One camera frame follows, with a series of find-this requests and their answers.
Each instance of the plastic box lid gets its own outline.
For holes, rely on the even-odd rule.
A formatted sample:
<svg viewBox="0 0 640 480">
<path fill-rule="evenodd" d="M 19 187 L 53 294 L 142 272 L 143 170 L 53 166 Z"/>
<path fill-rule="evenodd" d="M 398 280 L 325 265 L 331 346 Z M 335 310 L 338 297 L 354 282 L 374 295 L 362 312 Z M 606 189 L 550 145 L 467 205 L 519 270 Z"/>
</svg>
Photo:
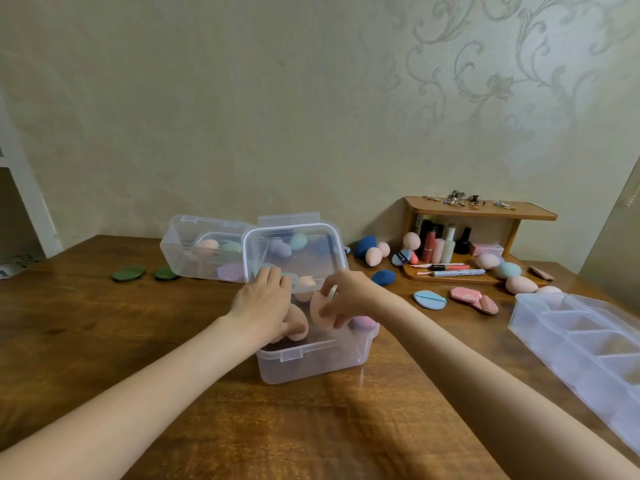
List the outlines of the plastic box lid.
<svg viewBox="0 0 640 480">
<path fill-rule="evenodd" d="M 241 240 L 253 227 L 246 222 L 178 215 L 169 221 L 160 248 L 175 274 L 242 283 Z"/>
<path fill-rule="evenodd" d="M 293 293 L 319 290 L 327 276 L 348 267 L 338 227 L 318 212 L 261 216 L 258 227 L 244 233 L 242 249 L 246 282 L 260 266 L 279 266 L 292 274 Z"/>
</svg>

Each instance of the pink box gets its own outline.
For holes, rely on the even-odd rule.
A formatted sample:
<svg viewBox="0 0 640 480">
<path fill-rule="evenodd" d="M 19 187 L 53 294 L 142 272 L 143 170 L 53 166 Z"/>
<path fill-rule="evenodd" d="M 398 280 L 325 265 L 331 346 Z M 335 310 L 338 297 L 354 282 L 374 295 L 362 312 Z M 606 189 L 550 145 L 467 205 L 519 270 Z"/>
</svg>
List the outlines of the pink box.
<svg viewBox="0 0 640 480">
<path fill-rule="evenodd" d="M 500 244 L 474 244 L 471 243 L 471 256 L 478 256 L 481 253 L 495 254 L 502 256 L 504 248 Z"/>
</svg>

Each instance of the floral wallpaper pattern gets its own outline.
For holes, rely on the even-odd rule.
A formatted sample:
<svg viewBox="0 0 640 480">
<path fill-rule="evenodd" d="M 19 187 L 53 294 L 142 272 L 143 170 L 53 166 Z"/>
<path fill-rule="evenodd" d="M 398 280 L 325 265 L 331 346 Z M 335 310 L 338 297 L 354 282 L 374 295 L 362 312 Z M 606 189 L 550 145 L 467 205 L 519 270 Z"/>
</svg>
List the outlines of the floral wallpaper pattern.
<svg viewBox="0 0 640 480">
<path fill-rule="evenodd" d="M 557 213 L 515 253 L 578 270 L 640 149 L 640 0 L 6 5 L 0 84 L 65 246 L 308 210 L 386 239 L 398 199 L 456 187 Z"/>
</svg>

